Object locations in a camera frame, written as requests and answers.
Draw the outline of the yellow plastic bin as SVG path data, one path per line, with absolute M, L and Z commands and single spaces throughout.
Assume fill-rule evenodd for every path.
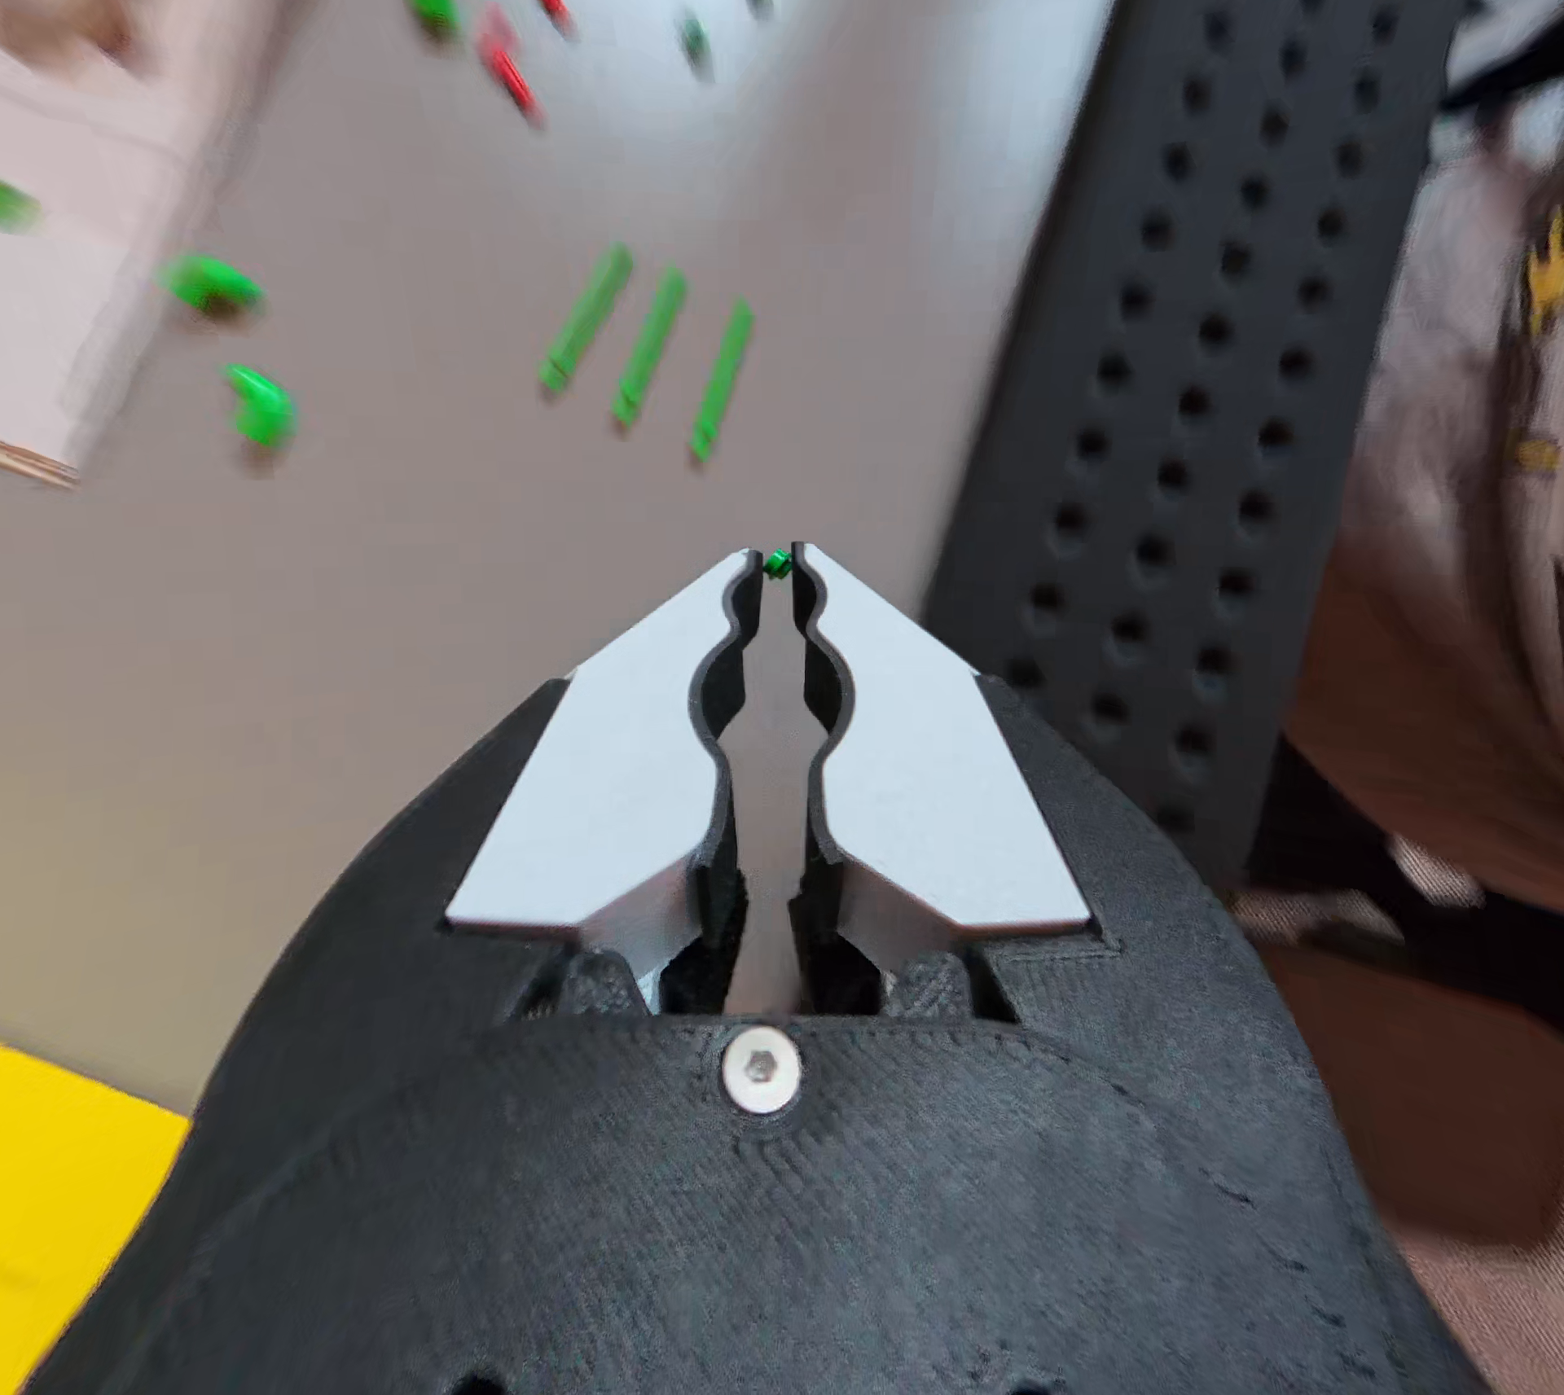
M 36 1364 L 163 1188 L 187 1118 L 1 1048 L 1 1390 Z

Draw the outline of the lego instruction booklet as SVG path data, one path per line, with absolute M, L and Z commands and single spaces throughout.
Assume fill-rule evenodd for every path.
M 3 0 L 3 471 L 75 486 L 304 0 Z

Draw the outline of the black perforated pad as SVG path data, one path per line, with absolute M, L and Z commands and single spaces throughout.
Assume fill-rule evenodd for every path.
M 1468 0 L 1116 0 L 925 595 L 1238 883 Z

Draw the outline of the long green lego rod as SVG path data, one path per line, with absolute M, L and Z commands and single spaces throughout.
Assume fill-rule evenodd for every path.
M 596 261 L 586 287 L 577 297 L 539 364 L 539 385 L 549 395 L 559 395 L 568 388 L 581 357 L 616 310 L 632 271 L 634 254 L 621 241 L 612 243 Z
M 656 281 L 650 307 L 638 326 L 614 390 L 611 416 L 622 432 L 634 429 L 642 416 L 668 339 L 686 305 L 687 292 L 686 274 L 676 266 L 666 266 Z
M 744 365 L 752 329 L 752 307 L 743 297 L 735 298 L 689 434 L 689 453 L 697 465 L 705 465 L 717 447 L 738 373 Z

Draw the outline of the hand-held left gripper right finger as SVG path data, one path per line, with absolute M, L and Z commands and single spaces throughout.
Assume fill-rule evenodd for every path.
M 805 1009 L 871 1015 L 922 955 L 1090 932 L 981 675 L 818 545 L 792 546 L 810 763 L 792 937 Z

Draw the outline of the green lego elbow piece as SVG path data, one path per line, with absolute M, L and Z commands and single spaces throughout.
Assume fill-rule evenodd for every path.
M 186 308 L 205 318 L 234 318 L 259 311 L 262 285 L 230 261 L 205 253 L 184 253 L 161 272 L 163 287 Z
M 280 383 L 257 369 L 225 367 L 233 398 L 231 421 L 236 434 L 251 447 L 283 447 L 298 427 L 295 398 Z

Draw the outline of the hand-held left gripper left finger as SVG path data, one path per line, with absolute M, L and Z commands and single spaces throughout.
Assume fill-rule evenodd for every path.
M 722 734 L 746 699 L 761 553 L 739 549 L 565 678 L 445 908 L 622 957 L 653 1009 L 723 1011 L 748 916 Z

